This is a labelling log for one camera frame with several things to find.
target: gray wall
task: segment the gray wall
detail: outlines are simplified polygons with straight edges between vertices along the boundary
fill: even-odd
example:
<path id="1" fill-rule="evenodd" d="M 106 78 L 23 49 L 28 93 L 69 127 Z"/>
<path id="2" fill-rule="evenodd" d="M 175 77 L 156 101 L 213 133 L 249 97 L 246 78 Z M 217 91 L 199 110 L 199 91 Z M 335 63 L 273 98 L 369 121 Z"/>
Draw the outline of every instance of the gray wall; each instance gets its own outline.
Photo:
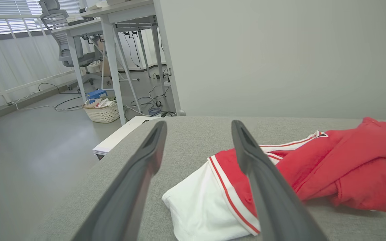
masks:
<path id="1" fill-rule="evenodd" d="M 187 115 L 386 119 L 386 1 L 160 6 Z"/>

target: white wicker basket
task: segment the white wicker basket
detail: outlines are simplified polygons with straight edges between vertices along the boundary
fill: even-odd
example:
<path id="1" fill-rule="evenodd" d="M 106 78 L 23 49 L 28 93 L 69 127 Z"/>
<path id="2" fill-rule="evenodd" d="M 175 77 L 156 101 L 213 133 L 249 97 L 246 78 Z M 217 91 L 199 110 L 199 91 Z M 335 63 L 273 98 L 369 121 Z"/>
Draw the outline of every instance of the white wicker basket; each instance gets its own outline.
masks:
<path id="1" fill-rule="evenodd" d="M 93 122 L 110 123 L 120 118 L 116 102 L 113 102 L 106 107 L 95 108 L 95 106 L 101 101 L 102 99 L 88 99 L 83 105 L 84 111 L 86 111 L 87 115 Z"/>

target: baseboard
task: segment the baseboard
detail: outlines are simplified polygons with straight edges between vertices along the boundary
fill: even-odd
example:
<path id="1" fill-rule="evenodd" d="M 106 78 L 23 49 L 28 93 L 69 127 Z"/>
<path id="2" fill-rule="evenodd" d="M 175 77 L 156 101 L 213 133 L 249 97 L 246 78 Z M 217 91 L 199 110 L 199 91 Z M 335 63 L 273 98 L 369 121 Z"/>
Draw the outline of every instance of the baseboard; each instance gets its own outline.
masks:
<path id="1" fill-rule="evenodd" d="M 155 63 L 150 64 L 148 66 L 148 69 L 152 69 L 154 67 L 157 67 L 157 64 L 155 64 Z M 142 67 L 142 68 L 135 67 L 135 68 L 129 69 L 129 72 L 144 72 L 144 71 L 147 71 L 146 67 Z M 125 73 L 125 71 L 123 69 L 119 69 L 118 72 L 119 73 Z"/>
<path id="2" fill-rule="evenodd" d="M 60 84 L 58 86 L 58 88 L 61 92 L 68 90 L 67 83 Z M 43 99 L 49 98 L 53 95 L 56 95 L 58 93 L 59 93 L 58 89 L 55 89 L 55 88 L 49 88 L 46 90 L 42 90 L 42 91 L 38 92 L 37 94 L 34 94 L 33 96 L 31 96 L 28 99 L 23 99 L 23 100 L 17 102 L 17 106 L 19 107 L 19 109 L 21 109 L 21 108 L 24 108 L 28 105 L 32 105 L 40 100 L 43 100 Z M 6 114 L 10 114 L 14 111 L 17 111 L 16 105 L 0 106 L 0 117 L 5 116 Z"/>

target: cable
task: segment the cable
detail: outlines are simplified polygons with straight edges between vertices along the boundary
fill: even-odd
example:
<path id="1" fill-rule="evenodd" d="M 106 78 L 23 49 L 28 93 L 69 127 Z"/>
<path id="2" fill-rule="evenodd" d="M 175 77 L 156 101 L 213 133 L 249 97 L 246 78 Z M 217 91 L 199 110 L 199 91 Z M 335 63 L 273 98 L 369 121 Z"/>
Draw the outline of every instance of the cable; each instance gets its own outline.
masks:
<path id="1" fill-rule="evenodd" d="M 76 97 L 76 98 L 72 98 L 72 99 L 69 99 L 69 100 L 66 100 L 66 101 L 64 101 L 64 102 L 62 102 L 62 103 L 56 105 L 56 106 L 54 107 L 54 109 L 55 109 L 56 111 L 73 111 L 73 110 L 72 110 L 73 108 L 81 107 L 81 105 L 77 105 L 77 106 L 74 106 L 74 107 L 71 107 L 71 108 L 66 108 L 66 109 L 60 109 L 60 110 L 58 110 L 58 106 L 62 105 L 62 104 L 65 103 L 65 102 L 68 102 L 68 101 L 73 100 L 73 99 L 78 99 L 78 98 L 81 98 L 81 96 Z"/>
<path id="2" fill-rule="evenodd" d="M 130 44 L 129 44 L 129 42 L 127 41 L 126 35 L 124 35 L 124 39 L 126 40 L 127 45 L 129 46 L 130 59 L 132 59 L 132 62 L 139 68 L 139 65 L 136 64 L 135 61 L 133 61 L 133 58 L 132 58 L 132 52 L 131 52 L 131 50 L 130 50 Z"/>
<path id="3" fill-rule="evenodd" d="M 28 98 L 29 96 L 32 96 L 32 95 L 34 95 L 34 94 L 35 94 L 35 93 L 32 93 L 32 94 L 30 94 L 30 95 L 28 95 L 28 96 L 26 96 L 26 97 L 20 98 L 20 99 L 18 99 L 16 102 L 14 102 L 14 104 L 16 105 L 16 109 L 17 109 L 18 111 L 23 111 L 23 110 L 33 110 L 33 109 L 38 109 L 38 108 L 43 108 L 43 107 L 50 107 L 50 108 L 53 108 L 53 109 L 56 110 L 56 111 L 74 111 L 74 110 L 82 109 L 82 108 L 77 108 L 77 107 L 82 107 L 81 105 L 77 105 L 77 106 L 70 107 L 70 108 L 66 108 L 66 109 L 60 109 L 60 110 L 57 108 L 57 107 L 60 106 L 61 104 L 65 103 L 65 102 L 68 102 L 68 101 L 70 101 L 70 100 L 73 100 L 73 99 L 81 98 L 81 96 L 76 97 L 76 98 L 72 98 L 72 99 L 69 99 L 69 100 L 66 100 L 66 101 L 64 101 L 64 102 L 62 102 L 62 103 L 60 103 L 60 104 L 58 104 L 57 106 L 43 105 L 43 106 L 39 106 L 39 107 L 19 109 L 19 107 L 17 106 L 17 102 L 19 102 L 21 99 L 26 99 L 26 98 Z"/>
<path id="4" fill-rule="evenodd" d="M 163 74 L 164 78 L 165 78 L 165 75 L 167 75 L 167 76 L 172 76 L 172 75 L 168 75 L 168 69 L 165 69 L 164 72 L 163 72 L 162 74 Z"/>
<path id="5" fill-rule="evenodd" d="M 160 46 L 162 47 L 163 52 L 165 52 L 164 47 L 162 46 L 162 39 L 160 40 Z"/>
<path id="6" fill-rule="evenodd" d="M 145 96 L 145 97 L 141 97 L 141 98 L 138 99 L 138 100 L 140 100 L 140 99 L 150 99 L 150 101 L 148 101 L 148 102 L 139 104 L 140 106 L 141 106 L 141 105 L 152 105 L 152 107 L 150 107 L 150 108 L 148 109 L 148 113 L 149 113 L 150 115 L 146 115 L 146 114 L 143 114 L 143 113 L 141 113 L 141 112 L 139 112 L 139 111 L 134 110 L 133 108 L 137 107 L 137 105 L 133 105 L 133 103 L 135 102 L 135 100 L 134 100 L 134 101 L 132 101 L 132 102 L 130 103 L 131 106 L 123 105 L 123 107 L 126 107 L 126 109 L 124 110 L 125 116 L 126 116 L 126 111 L 127 111 L 127 109 L 133 110 L 133 111 L 135 111 L 136 113 L 138 113 L 138 114 L 140 114 L 140 115 L 143 115 L 143 116 L 156 116 L 156 115 L 158 115 L 158 114 L 160 114 L 160 113 L 163 113 L 163 114 L 162 114 L 162 117 L 164 117 L 166 114 L 169 114 L 170 116 L 173 116 L 171 113 L 173 113 L 173 114 L 175 115 L 176 113 L 174 113 L 174 112 L 171 112 L 171 111 L 163 111 L 163 110 L 161 109 L 161 107 L 163 106 L 162 102 L 159 101 L 159 100 L 156 100 L 158 97 L 164 96 L 164 95 L 167 93 L 167 91 L 169 90 L 169 87 L 170 87 L 170 86 L 168 86 L 168 88 L 166 89 L 166 91 L 165 91 L 165 93 L 164 93 L 163 95 L 151 97 L 151 92 L 153 92 L 153 90 L 154 90 L 156 87 L 158 87 L 158 86 L 160 86 L 160 84 L 154 86 L 153 89 L 151 89 L 151 90 L 148 92 L 148 97 Z"/>
<path id="7" fill-rule="evenodd" d="M 133 38 L 133 42 L 135 43 L 136 56 L 138 56 L 139 65 L 141 66 L 141 59 L 139 59 L 138 48 L 136 47 L 135 37 L 133 36 L 133 33 L 132 33 L 132 38 Z"/>
<path id="8" fill-rule="evenodd" d="M 52 107 L 52 106 L 49 106 L 49 105 L 44 105 L 44 106 L 39 106 L 39 107 L 34 107 L 34 108 L 23 108 L 23 109 L 19 109 L 19 107 L 17 106 L 17 102 L 19 102 L 21 99 L 26 99 L 26 98 L 28 98 L 29 96 L 34 95 L 34 94 L 35 94 L 35 93 L 32 93 L 32 94 L 30 94 L 30 95 L 28 95 L 28 96 L 26 96 L 26 97 L 20 98 L 20 99 L 18 99 L 16 102 L 14 102 L 14 104 L 16 105 L 16 109 L 17 109 L 18 111 L 23 111 L 23 110 L 33 110 L 33 109 L 38 109 L 38 108 L 42 108 L 42 107 Z"/>
<path id="9" fill-rule="evenodd" d="M 41 91 L 41 90 L 40 90 L 40 86 L 41 86 L 42 84 L 49 84 L 49 83 L 41 83 L 41 84 L 39 84 L 39 85 L 38 85 L 38 91 Z M 49 84 L 49 85 L 53 85 L 54 87 L 56 87 L 56 88 L 58 89 L 58 93 L 59 93 L 59 94 L 80 94 L 80 93 L 61 93 L 59 87 L 57 87 L 57 86 L 54 85 L 54 84 Z"/>

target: office chair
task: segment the office chair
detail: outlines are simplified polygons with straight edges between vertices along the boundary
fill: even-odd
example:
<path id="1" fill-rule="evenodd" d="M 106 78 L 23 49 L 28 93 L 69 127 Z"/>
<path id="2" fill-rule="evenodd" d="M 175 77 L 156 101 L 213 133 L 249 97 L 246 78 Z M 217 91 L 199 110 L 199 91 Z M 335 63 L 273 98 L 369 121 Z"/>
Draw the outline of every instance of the office chair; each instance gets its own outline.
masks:
<path id="1" fill-rule="evenodd" d="M 40 0 L 39 3 L 41 5 L 41 9 L 43 10 L 43 13 L 40 16 L 41 21 L 44 23 L 47 30 L 52 34 L 53 38 L 55 38 L 56 42 L 58 43 L 59 60 L 66 67 L 74 67 L 74 64 L 72 63 L 71 53 L 69 52 L 66 33 L 53 32 L 56 29 L 68 26 L 68 21 L 66 20 L 66 18 L 69 17 L 68 13 L 63 9 L 60 9 L 60 4 L 58 0 Z M 92 39 L 92 41 L 94 41 L 95 44 L 98 45 L 98 40 L 96 38 Z M 74 38 L 74 42 L 75 50 L 77 52 L 78 57 L 78 64 L 80 67 L 84 67 L 86 69 L 86 75 L 82 76 L 83 83 L 89 81 L 90 84 L 93 84 L 94 79 L 101 80 L 101 76 L 91 74 L 87 69 L 87 66 L 90 65 L 92 62 L 98 60 L 102 61 L 101 52 L 95 46 L 95 52 L 83 55 L 83 46 L 81 44 L 80 38 Z M 75 87 L 75 84 L 78 84 L 77 81 L 73 81 L 71 84 L 69 84 L 68 89 L 72 89 L 72 87 Z"/>

